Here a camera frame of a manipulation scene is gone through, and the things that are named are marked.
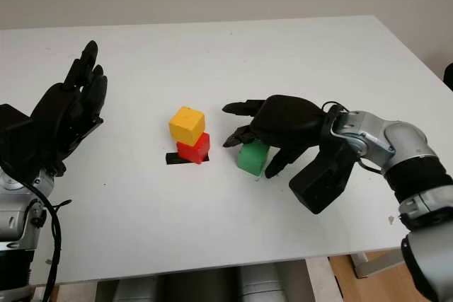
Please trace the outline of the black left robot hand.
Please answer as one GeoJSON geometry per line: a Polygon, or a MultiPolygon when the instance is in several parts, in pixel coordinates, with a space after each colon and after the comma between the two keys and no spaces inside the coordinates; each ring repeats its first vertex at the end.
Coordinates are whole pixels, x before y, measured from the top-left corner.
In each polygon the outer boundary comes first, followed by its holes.
{"type": "Polygon", "coordinates": [[[63,160],[103,123],[108,78],[96,63],[97,55],[98,45],[92,40],[73,61],[65,80],[52,85],[32,111],[41,167],[55,177],[63,176],[63,160]]]}

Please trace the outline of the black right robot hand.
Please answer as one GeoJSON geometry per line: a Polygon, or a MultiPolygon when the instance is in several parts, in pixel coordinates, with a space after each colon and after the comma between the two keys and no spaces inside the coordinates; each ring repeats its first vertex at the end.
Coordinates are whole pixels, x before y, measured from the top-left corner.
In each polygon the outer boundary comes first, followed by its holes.
{"type": "Polygon", "coordinates": [[[267,178],[274,177],[308,148],[319,144],[326,116],[312,102],[288,95],[229,103],[222,111],[252,117],[250,124],[237,128],[223,143],[223,147],[259,140],[279,149],[265,169],[267,178]]]}

